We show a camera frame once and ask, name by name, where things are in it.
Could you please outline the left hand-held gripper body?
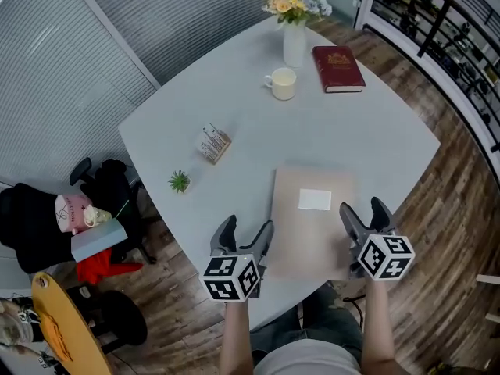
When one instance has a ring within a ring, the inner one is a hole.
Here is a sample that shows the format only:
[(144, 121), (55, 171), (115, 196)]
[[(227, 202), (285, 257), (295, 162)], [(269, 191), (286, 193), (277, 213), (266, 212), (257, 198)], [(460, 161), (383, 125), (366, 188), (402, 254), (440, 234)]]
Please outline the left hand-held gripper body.
[(269, 246), (254, 245), (236, 252), (211, 247), (206, 268), (198, 276), (209, 298), (214, 302), (245, 302), (249, 298), (259, 298)]

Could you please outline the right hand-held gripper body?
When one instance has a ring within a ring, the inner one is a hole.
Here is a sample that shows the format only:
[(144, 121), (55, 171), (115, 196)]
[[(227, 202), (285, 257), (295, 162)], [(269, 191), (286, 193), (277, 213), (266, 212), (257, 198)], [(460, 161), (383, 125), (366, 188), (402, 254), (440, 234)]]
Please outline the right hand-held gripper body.
[(406, 236), (361, 233), (352, 241), (351, 277), (367, 276), (375, 281), (401, 280), (412, 265), (416, 254)]

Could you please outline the beige cardboard box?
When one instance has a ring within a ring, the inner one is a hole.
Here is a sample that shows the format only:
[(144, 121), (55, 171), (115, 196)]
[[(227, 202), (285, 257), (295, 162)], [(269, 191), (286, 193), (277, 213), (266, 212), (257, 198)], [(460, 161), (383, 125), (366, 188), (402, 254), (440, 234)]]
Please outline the beige cardboard box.
[(271, 220), (274, 235), (266, 255), (270, 277), (347, 280), (350, 238), (341, 203), (355, 202), (354, 180), (346, 173), (306, 167), (276, 170)]

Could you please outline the person's right forearm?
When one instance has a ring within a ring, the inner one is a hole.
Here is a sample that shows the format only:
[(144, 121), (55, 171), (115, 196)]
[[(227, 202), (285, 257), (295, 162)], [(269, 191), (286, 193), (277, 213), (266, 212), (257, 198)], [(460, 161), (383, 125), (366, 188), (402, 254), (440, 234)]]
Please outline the person's right forearm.
[(386, 284), (369, 277), (360, 367), (363, 375), (409, 375), (395, 360)]

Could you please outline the wooden pen holder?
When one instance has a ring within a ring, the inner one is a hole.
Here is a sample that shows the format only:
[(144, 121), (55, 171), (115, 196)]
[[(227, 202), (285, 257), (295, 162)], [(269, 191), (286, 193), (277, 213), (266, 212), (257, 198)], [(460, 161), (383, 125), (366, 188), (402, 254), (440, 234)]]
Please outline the wooden pen holder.
[(222, 130), (207, 123), (196, 141), (198, 152), (212, 165), (216, 165), (231, 144), (230, 137)]

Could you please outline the small potted green plant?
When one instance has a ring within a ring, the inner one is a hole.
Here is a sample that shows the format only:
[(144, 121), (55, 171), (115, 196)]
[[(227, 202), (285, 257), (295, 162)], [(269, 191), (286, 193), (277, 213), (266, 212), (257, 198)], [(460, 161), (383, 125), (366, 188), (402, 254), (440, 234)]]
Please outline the small potted green plant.
[(191, 184), (191, 179), (183, 170), (174, 171), (168, 183), (170, 188), (176, 193), (185, 193)]

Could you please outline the person's dark trousers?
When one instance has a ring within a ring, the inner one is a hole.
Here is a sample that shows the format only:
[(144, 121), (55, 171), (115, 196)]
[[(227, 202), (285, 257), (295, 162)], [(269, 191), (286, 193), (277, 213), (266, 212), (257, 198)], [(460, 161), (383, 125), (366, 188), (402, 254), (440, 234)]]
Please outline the person's dark trousers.
[(326, 282), (302, 301), (302, 316), (295, 305), (268, 324), (250, 333), (253, 363), (272, 351), (302, 339), (337, 345), (361, 361), (363, 333), (356, 318), (335, 301), (338, 293)]

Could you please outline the light blue box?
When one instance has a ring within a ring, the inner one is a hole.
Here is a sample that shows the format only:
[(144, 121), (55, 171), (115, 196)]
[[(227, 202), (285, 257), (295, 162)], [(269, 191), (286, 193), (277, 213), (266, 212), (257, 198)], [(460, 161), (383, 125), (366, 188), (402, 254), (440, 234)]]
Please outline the light blue box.
[(79, 263), (127, 239), (127, 233), (117, 219), (108, 220), (71, 238), (71, 254)]

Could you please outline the red cloth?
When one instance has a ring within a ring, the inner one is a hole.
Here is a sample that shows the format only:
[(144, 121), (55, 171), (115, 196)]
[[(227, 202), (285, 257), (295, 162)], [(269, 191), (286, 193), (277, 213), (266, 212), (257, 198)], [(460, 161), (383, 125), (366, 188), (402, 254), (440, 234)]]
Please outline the red cloth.
[(76, 265), (77, 278), (80, 282), (97, 285), (106, 277), (141, 270), (144, 266), (139, 262), (112, 262), (113, 249), (107, 248)]

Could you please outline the cream plush toy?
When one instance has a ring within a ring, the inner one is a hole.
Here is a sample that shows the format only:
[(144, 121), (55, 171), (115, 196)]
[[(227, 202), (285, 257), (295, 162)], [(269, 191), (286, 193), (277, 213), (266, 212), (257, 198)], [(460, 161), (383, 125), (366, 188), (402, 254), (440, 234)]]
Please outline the cream plush toy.
[(96, 227), (112, 219), (112, 214), (108, 211), (98, 209), (93, 205), (87, 205), (83, 211), (84, 223), (87, 227)]

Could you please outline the yellow round table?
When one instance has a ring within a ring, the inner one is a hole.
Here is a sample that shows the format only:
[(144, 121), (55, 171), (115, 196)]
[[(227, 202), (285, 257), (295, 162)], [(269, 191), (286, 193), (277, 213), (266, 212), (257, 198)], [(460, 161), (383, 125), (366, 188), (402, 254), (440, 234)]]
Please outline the yellow round table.
[(113, 375), (89, 326), (66, 291), (52, 276), (44, 272), (34, 275), (32, 300), (37, 314), (43, 311), (59, 325), (73, 359), (72, 362), (59, 361), (70, 375)]

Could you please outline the orange cloth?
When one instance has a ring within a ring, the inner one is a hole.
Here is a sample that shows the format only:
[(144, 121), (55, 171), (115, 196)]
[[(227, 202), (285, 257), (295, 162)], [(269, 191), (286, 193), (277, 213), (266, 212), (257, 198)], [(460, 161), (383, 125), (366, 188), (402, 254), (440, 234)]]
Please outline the orange cloth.
[(59, 329), (59, 325), (52, 316), (46, 312), (40, 311), (38, 313), (40, 318), (40, 328), (48, 342), (52, 351), (56, 354), (57, 358), (63, 362), (72, 362), (70, 351), (66, 347), (63, 335)]

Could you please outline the white vase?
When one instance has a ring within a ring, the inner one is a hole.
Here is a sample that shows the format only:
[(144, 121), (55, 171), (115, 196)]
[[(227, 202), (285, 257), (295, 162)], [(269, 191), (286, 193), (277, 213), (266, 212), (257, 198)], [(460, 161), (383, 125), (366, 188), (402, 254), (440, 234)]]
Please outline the white vase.
[(305, 21), (284, 25), (284, 62), (292, 68), (300, 68), (306, 48)]

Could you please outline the black office chair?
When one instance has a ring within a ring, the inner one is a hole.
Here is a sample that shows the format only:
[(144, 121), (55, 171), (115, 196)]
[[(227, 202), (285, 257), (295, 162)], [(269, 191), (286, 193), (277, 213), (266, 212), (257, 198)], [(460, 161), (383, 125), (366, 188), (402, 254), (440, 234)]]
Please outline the black office chair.
[[(82, 183), (78, 180), (80, 162), (70, 174), (70, 185)], [(160, 221), (161, 217), (140, 214), (138, 191), (142, 187), (140, 181), (130, 185), (130, 201), (116, 217), (125, 229), (127, 239), (112, 247), (113, 263), (122, 263), (127, 253), (135, 248), (147, 263), (155, 263), (155, 258), (143, 245), (143, 238), (147, 226)], [(61, 232), (55, 218), (56, 197), (23, 183), (0, 192), (0, 244), (15, 251), (17, 262), (25, 273), (35, 273), (74, 260), (70, 252), (73, 234)]]

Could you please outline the black metal railing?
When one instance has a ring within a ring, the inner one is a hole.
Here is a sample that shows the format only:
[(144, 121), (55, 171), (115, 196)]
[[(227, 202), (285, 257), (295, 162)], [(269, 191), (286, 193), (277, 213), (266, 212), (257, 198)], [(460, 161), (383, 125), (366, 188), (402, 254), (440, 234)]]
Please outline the black metal railing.
[(371, 11), (419, 47), (500, 60), (500, 8), (487, 0), (373, 0)]

